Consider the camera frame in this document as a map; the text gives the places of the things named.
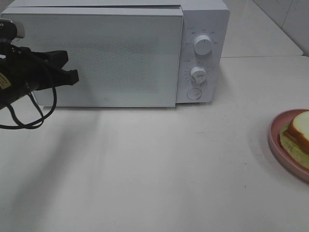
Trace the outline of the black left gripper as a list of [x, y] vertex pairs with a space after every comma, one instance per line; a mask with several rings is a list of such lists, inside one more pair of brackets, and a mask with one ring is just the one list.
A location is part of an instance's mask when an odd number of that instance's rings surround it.
[[77, 70], [62, 70], [69, 60], [64, 50], [32, 52], [28, 47], [2, 44], [0, 54], [4, 56], [0, 59], [2, 97], [22, 97], [29, 91], [72, 86], [79, 81]]

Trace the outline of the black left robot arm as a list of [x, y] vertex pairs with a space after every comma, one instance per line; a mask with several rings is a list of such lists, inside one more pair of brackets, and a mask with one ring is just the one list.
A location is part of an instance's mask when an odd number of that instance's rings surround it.
[[59, 86], [72, 86], [79, 81], [78, 71], [65, 71], [69, 61], [65, 50], [34, 52], [28, 47], [1, 44], [0, 107], [13, 103], [27, 93]]

